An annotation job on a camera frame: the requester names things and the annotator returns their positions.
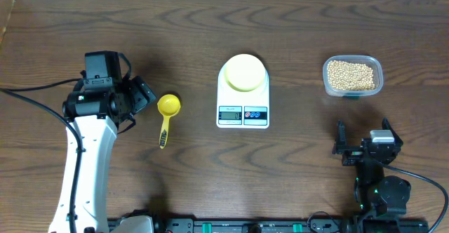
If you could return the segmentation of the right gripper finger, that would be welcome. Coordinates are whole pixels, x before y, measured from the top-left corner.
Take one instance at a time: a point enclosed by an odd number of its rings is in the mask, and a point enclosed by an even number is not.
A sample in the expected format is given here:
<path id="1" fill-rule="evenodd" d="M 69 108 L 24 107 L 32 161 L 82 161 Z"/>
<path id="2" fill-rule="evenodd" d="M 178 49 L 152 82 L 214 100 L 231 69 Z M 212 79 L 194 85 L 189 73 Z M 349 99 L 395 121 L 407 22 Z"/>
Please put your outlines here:
<path id="1" fill-rule="evenodd" d="M 345 134 L 345 125 L 341 120 L 337 122 L 337 136 L 335 139 L 335 147 L 337 149 L 342 149 L 347 146 L 347 139 Z"/>
<path id="2" fill-rule="evenodd" d="M 382 129 L 383 130 L 388 130 L 391 132 L 391 134 L 394 137 L 394 143 L 397 145 L 402 145 L 403 141 L 402 139 L 400 139 L 400 137 L 397 135 L 397 133 L 394 131 L 394 129 L 391 127 L 391 124 L 389 123 L 388 119 L 386 117 L 383 118 L 382 120 Z"/>

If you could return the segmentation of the yellow measuring scoop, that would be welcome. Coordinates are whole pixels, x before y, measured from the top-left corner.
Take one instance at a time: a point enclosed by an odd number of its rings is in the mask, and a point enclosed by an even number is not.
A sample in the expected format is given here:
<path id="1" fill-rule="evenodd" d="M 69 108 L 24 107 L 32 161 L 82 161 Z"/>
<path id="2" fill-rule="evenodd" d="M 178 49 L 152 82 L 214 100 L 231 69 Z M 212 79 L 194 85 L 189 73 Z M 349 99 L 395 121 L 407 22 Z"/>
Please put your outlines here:
<path id="1" fill-rule="evenodd" d="M 168 141 L 170 118 L 178 114 L 181 109 L 180 99 L 176 95 L 165 94 L 157 102 L 157 107 L 163 117 L 159 136 L 159 147 L 163 149 Z"/>

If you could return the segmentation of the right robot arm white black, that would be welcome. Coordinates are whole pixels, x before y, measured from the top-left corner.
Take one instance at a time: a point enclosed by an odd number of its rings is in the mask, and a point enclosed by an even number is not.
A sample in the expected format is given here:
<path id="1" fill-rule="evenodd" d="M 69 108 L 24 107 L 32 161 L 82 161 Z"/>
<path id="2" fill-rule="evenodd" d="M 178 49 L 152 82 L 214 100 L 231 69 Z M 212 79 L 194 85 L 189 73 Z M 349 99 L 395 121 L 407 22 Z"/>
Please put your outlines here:
<path id="1" fill-rule="evenodd" d="M 338 121 L 333 154 L 342 157 L 343 166 L 356 169 L 354 198 L 361 207 L 359 213 L 341 222 L 341 232 L 401 231 L 399 218 L 406 214 L 411 185 L 400 177 L 386 176 L 384 168 L 396 159 L 402 146 L 402 139 L 387 119 L 360 145 L 348 144 L 345 125 Z"/>

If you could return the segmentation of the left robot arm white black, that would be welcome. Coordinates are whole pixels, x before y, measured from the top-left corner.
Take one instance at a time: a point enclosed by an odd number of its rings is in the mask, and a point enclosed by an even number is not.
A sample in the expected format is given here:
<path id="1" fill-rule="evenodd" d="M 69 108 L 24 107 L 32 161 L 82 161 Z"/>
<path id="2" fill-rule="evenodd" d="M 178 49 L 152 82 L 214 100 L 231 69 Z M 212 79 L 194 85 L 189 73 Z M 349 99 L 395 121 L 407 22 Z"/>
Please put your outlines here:
<path id="1" fill-rule="evenodd" d="M 49 232 L 108 232 L 109 163 L 119 125 L 156 96 L 139 76 L 121 73 L 122 53 L 85 54 L 86 72 L 62 104 L 67 158 Z"/>

